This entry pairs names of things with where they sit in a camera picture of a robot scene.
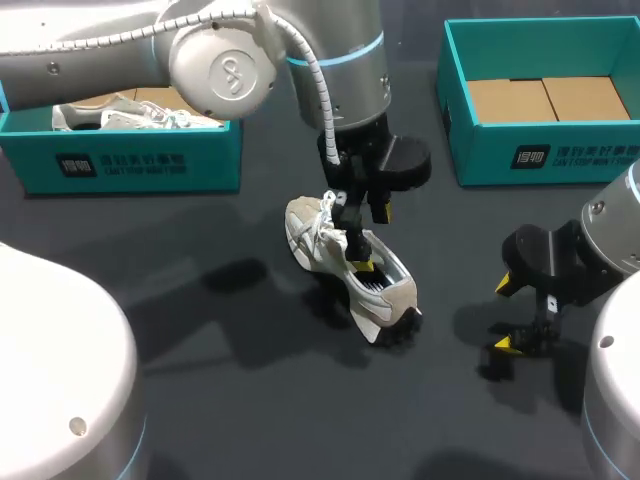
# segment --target teal shoebox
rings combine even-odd
[[[640,156],[640,23],[449,20],[437,93],[460,185],[610,182]]]
[[[51,131],[51,107],[2,114],[0,147],[29,195],[228,192],[242,128]]]

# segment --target printed logo on box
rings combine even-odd
[[[520,145],[516,149],[511,168],[542,168],[547,161],[551,145]]]
[[[97,176],[91,158],[86,153],[58,153],[56,160],[62,174],[68,178],[87,178]]]

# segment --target dark gray table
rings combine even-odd
[[[498,339],[487,328],[533,311],[531,292],[493,293],[503,238],[525,222],[559,226],[597,187],[461,189],[433,79],[444,17],[633,5],[450,3],[383,2],[392,126],[433,151],[431,181],[397,195],[395,223],[377,229],[413,273],[425,316],[403,354],[369,348],[331,285],[288,251],[287,201],[325,183],[286,72],[246,122],[235,197],[24,200],[0,162],[0,238],[95,279],[129,316],[146,372],[151,480],[589,477],[579,415],[601,302],[573,310],[555,358],[517,362],[513,381],[476,370],[481,347]]]

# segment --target white sneaker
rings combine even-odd
[[[417,289],[411,274],[371,230],[363,230],[370,243],[375,269],[358,272],[345,258],[347,239],[331,221],[336,196],[300,197],[287,205],[285,230],[289,248],[307,271],[338,277],[349,292],[350,310],[369,343],[397,343],[419,327]]]
[[[221,128],[224,124],[207,117],[191,115],[186,110],[162,109],[150,102],[142,102],[148,108],[144,115],[131,114],[118,110],[102,112],[102,130],[135,130],[148,128]]]
[[[120,94],[97,107],[71,104],[53,107],[53,130],[69,131],[81,126],[96,130],[137,130],[221,128],[224,123],[186,110],[170,110],[148,101],[136,102]]]
[[[106,110],[116,110],[133,115],[150,115],[149,107],[120,94],[115,94],[103,105],[95,107],[72,104],[54,105],[51,126],[53,130],[59,131],[75,130],[84,125],[98,129],[102,126],[102,114]]]

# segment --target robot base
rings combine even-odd
[[[88,278],[0,244],[0,478],[144,480],[134,338]]]
[[[593,333],[582,411],[587,458],[598,479],[640,478],[640,274],[613,293]]]

